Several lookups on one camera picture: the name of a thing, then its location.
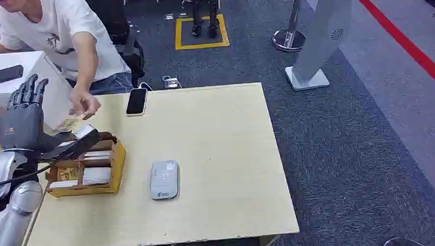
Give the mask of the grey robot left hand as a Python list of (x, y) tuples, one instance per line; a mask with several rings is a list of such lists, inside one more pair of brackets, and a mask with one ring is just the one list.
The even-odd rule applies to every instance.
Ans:
[(3, 151), (18, 152), (27, 159), (40, 162), (76, 159), (98, 142), (100, 133), (89, 128), (72, 143), (62, 146), (59, 136), (46, 134), (42, 108), (48, 79), (38, 80), (33, 74), (11, 93), (5, 112), (1, 115), (0, 143)]

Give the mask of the person's left hand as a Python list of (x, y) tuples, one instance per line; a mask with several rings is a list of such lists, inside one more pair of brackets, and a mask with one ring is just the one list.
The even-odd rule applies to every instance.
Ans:
[(69, 115), (81, 117), (87, 120), (94, 116), (101, 107), (100, 102), (86, 89), (73, 88), (70, 94), (72, 107), (69, 110)]

